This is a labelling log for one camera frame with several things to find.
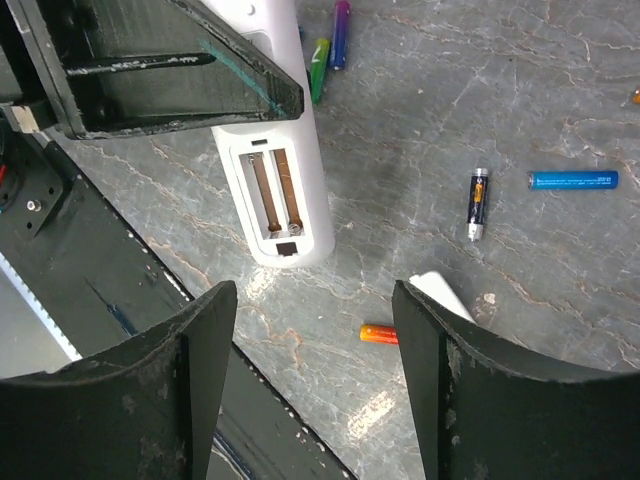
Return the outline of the white remote control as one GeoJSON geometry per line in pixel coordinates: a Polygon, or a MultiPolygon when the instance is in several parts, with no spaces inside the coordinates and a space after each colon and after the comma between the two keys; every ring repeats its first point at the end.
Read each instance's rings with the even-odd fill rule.
{"type": "Polygon", "coordinates": [[[303,112],[295,120],[212,130],[251,254],[273,268],[319,263],[335,240],[294,4],[205,5],[303,89],[303,112]]]}

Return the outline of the black battery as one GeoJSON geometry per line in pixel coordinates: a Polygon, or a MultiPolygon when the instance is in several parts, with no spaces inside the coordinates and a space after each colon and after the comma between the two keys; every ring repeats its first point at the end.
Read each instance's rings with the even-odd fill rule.
{"type": "Polygon", "coordinates": [[[489,171],[476,168],[471,175],[467,209],[467,237],[471,242],[479,241],[485,225],[489,171]]]}

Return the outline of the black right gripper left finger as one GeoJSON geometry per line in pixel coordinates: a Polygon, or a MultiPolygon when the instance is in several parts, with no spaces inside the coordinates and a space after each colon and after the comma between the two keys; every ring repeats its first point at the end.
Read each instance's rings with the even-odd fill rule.
{"type": "Polygon", "coordinates": [[[236,309],[223,281],[108,350],[2,380],[2,478],[205,478],[236,309]]]}

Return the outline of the red orange battery near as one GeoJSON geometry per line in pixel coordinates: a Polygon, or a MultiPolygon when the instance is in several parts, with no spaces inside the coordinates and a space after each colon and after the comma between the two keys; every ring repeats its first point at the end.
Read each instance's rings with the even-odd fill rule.
{"type": "Polygon", "coordinates": [[[392,326],[364,324],[360,327],[363,342],[397,345],[396,329],[392,326]]]}

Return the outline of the green battery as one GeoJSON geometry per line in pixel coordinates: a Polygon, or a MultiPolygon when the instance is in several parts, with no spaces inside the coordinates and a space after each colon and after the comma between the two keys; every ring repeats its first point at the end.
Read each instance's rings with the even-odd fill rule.
{"type": "Polygon", "coordinates": [[[311,101],[314,105],[320,102],[324,90],[329,52],[330,40],[327,38],[318,38],[315,42],[310,64],[310,94],[311,101]]]}

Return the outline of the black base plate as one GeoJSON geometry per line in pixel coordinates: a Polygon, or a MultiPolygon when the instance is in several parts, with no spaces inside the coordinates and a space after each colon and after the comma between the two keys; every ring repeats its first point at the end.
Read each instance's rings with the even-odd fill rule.
{"type": "MultiPolygon", "coordinates": [[[[207,291],[190,295],[74,165],[81,179],[72,233],[61,240],[1,237],[1,255],[85,359],[166,321],[207,291]]],[[[349,477],[349,469],[231,341],[203,479],[349,477]]]]}

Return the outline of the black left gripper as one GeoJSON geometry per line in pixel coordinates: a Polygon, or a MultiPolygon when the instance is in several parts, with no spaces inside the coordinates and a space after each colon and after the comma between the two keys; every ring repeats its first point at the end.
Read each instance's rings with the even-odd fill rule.
{"type": "Polygon", "coordinates": [[[78,169],[46,131],[86,133],[71,69],[88,59],[78,1],[1,4],[1,237],[61,240],[73,231],[78,169]]]}

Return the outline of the white battery cover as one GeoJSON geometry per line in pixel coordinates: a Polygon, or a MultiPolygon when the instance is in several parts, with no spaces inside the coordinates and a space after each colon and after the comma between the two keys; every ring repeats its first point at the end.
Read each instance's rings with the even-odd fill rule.
{"type": "Polygon", "coordinates": [[[475,324],[469,311],[439,272],[413,275],[409,278],[409,283],[450,312],[475,324]]]}

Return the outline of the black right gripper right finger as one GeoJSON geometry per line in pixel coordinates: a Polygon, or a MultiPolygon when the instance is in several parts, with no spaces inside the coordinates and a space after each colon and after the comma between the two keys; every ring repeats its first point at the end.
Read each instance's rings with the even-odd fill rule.
{"type": "Polygon", "coordinates": [[[406,281],[392,298],[429,479],[635,479],[639,375],[524,348],[406,281]]]}

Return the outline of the blue battery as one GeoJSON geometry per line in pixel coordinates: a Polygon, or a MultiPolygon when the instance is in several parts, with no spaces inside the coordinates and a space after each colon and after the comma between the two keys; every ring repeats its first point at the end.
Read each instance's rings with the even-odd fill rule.
{"type": "Polygon", "coordinates": [[[618,180],[613,170],[532,171],[527,183],[530,190],[610,190],[618,180]]]}

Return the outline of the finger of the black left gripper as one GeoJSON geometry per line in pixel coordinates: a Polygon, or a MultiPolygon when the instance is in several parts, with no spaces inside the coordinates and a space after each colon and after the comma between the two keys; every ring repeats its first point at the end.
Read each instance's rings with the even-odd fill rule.
{"type": "Polygon", "coordinates": [[[24,42],[71,139],[282,120],[303,85],[198,1],[22,1],[24,42]]]}

